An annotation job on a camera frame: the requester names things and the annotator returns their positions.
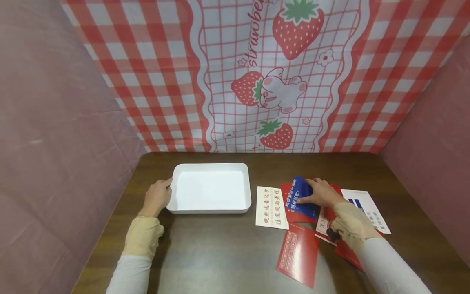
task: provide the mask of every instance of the pink side wall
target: pink side wall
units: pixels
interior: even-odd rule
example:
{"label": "pink side wall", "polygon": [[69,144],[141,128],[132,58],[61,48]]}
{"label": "pink side wall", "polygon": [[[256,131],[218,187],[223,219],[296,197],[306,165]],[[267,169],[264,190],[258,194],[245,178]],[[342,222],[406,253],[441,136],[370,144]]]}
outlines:
{"label": "pink side wall", "polygon": [[145,150],[57,1],[0,40],[0,293],[69,293]]}
{"label": "pink side wall", "polygon": [[422,94],[382,156],[470,266],[470,36]]}

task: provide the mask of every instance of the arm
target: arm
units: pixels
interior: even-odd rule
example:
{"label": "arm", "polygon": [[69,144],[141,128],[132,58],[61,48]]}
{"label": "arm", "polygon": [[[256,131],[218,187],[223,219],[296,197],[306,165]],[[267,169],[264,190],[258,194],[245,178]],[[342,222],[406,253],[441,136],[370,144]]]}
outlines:
{"label": "arm", "polygon": [[150,266],[158,238],[164,232],[157,216],[170,201],[171,181],[158,181],[145,194],[144,206],[127,231],[124,250],[106,294],[147,293]]}
{"label": "arm", "polygon": [[367,216],[345,200],[321,179],[307,180],[313,195],[297,203],[315,203],[333,207],[336,219],[331,228],[339,232],[346,244],[356,253],[361,266],[380,294],[430,294],[416,273],[393,247],[375,230]]}

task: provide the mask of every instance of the white card with blue stripe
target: white card with blue stripe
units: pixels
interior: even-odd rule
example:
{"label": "white card with blue stripe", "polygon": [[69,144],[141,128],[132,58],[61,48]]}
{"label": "white card with blue stripe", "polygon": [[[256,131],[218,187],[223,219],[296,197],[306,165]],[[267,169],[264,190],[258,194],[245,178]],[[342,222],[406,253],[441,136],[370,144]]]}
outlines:
{"label": "white card with blue stripe", "polygon": [[377,230],[381,231],[383,234],[392,233],[388,228],[387,223],[385,223],[384,218],[380,214],[376,204],[372,200],[369,192],[344,189],[341,189],[341,192],[346,200],[353,203],[357,208],[362,210],[367,215]]}

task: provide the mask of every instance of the plastic tray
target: plastic tray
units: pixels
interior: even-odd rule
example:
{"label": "plastic tray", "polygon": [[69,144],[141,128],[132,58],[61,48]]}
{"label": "plastic tray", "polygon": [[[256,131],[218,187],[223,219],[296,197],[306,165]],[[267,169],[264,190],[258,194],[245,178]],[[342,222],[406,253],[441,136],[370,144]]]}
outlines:
{"label": "plastic tray", "polygon": [[171,189],[166,208],[174,214],[242,214],[251,206],[244,163],[177,165]]}

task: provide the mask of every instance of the strawberry print fabric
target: strawberry print fabric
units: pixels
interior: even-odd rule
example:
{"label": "strawberry print fabric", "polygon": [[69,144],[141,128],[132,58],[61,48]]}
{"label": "strawberry print fabric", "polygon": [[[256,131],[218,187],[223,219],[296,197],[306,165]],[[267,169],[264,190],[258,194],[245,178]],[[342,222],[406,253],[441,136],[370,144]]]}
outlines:
{"label": "strawberry print fabric", "polygon": [[147,151],[378,153],[470,1],[66,0]]}

